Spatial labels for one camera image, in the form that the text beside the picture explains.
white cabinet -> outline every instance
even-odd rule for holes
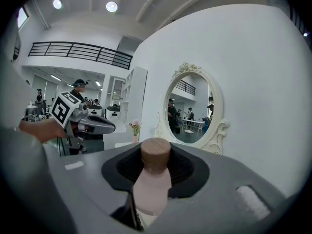
[[[121,119],[124,123],[141,121],[147,70],[134,68],[124,81],[121,89]]]
[[[121,116],[119,120],[112,120],[116,130],[111,134],[103,135],[105,150],[114,148],[116,143],[132,141],[132,129],[127,125],[134,119],[141,121],[146,77],[146,69],[135,67],[123,81],[121,92],[120,79],[114,80],[111,98],[120,95]]]

black and white marker cube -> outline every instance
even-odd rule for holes
[[[76,108],[79,108],[80,100],[68,92],[59,93],[52,105],[52,116],[65,128],[68,118]]]

chair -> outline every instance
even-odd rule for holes
[[[199,130],[200,130],[200,134],[202,134],[203,124],[201,124],[201,123],[198,124],[197,135],[199,134]]]
[[[192,143],[194,143],[195,142],[194,132],[189,130],[189,129],[185,129],[184,132],[187,133],[188,136],[193,135],[193,142]]]

ceiling light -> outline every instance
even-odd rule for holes
[[[118,9],[117,3],[115,3],[115,2],[108,2],[106,4],[106,9],[109,12],[115,12]]]
[[[53,76],[53,75],[51,75],[51,77],[53,77],[54,79],[57,79],[57,80],[61,80],[61,79],[59,79],[59,78],[57,78],[57,77],[55,77],[55,76]]]
[[[62,7],[62,2],[60,0],[54,0],[53,6],[54,6],[54,8],[59,10]]]

black metal railing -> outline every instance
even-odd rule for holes
[[[195,87],[193,87],[192,85],[188,84],[187,82],[183,80],[179,80],[177,84],[175,85],[175,87],[185,91],[186,93],[195,95]]]
[[[125,69],[129,69],[132,60],[131,55],[117,50],[67,41],[34,42],[28,56],[79,58],[103,62]]]

